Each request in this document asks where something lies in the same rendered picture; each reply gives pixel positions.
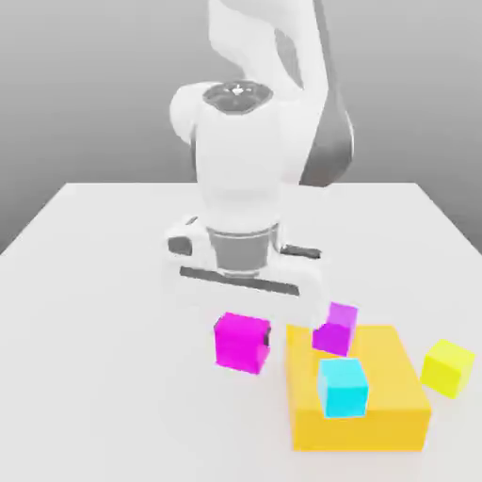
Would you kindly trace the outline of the small cyan cube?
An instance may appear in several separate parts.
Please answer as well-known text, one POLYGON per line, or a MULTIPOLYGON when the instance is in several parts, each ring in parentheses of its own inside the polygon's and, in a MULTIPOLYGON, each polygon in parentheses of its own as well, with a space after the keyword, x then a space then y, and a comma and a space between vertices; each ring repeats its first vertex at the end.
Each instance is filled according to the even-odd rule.
POLYGON ((366 413, 369 384, 358 359, 322 359, 317 392, 326 418, 356 418, 366 413))

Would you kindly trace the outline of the small magenta cube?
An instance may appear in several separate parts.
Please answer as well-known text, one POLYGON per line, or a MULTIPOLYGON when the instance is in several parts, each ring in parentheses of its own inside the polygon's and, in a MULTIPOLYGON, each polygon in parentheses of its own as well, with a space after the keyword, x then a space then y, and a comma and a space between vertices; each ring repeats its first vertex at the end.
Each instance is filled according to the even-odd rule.
POLYGON ((270 352, 263 344, 268 320, 226 312, 214 326, 216 363, 259 375, 270 352))

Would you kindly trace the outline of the small yellow cube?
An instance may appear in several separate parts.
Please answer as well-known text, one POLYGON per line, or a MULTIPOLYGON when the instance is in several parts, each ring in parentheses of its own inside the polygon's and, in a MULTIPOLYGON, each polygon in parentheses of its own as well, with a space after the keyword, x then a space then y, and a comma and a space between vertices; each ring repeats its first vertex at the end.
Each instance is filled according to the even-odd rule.
POLYGON ((468 383, 474 359, 473 351, 440 339, 425 355, 420 381, 439 394, 455 399, 468 383))

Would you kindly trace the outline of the large orange box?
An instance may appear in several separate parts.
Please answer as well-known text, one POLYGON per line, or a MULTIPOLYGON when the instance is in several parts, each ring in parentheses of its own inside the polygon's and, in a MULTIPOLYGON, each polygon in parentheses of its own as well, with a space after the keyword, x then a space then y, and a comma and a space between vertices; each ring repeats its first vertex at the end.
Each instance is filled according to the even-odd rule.
POLYGON ((319 361, 308 328, 286 327, 285 373, 293 447, 298 451, 420 451, 431 407, 396 329, 361 325, 349 355, 369 384, 366 415, 327 419, 317 392, 319 361))

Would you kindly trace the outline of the small purple cube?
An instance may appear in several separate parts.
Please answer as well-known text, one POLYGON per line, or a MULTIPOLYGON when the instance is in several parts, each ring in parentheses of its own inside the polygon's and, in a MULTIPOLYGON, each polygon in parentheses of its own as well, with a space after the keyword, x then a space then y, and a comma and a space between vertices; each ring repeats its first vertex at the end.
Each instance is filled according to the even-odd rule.
POLYGON ((312 348, 346 357, 355 332, 358 308, 331 302, 326 322, 312 333, 312 348))

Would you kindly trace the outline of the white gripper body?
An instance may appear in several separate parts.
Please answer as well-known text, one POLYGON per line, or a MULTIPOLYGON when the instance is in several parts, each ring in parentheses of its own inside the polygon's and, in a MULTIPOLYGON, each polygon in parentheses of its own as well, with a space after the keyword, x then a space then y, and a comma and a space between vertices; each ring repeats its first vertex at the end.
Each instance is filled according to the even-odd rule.
POLYGON ((281 273, 292 281, 229 278, 178 263, 165 263, 161 269, 164 296, 179 309, 196 309, 202 315, 229 312, 267 319, 274 325, 318 328, 329 311, 320 271, 297 274, 284 269, 281 273))

